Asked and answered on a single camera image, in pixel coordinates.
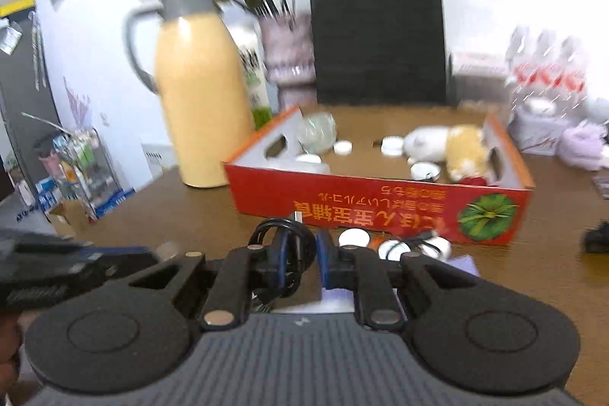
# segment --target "pink scrunchie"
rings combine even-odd
[[[598,171],[602,167],[603,126],[584,123],[566,129],[556,148],[556,155],[572,167],[587,171]]]

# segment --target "wall socket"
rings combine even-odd
[[[142,143],[142,150],[153,179],[162,176],[167,169],[171,169],[178,164],[175,150],[171,145]]]

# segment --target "green plant logo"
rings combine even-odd
[[[495,239],[510,229],[517,208],[506,194],[486,194],[459,212],[459,229],[472,241]]]

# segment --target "yellow and white plush toy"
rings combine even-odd
[[[446,139],[446,169],[455,182],[487,175],[488,148],[482,143],[480,127],[464,124],[450,129]]]

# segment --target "yellow thermos jug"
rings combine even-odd
[[[243,66],[213,0],[159,0],[132,11],[125,23],[127,56],[139,79],[161,97],[182,181],[211,188],[228,183],[222,160],[253,131]],[[133,28],[163,19],[154,78],[138,64]]]

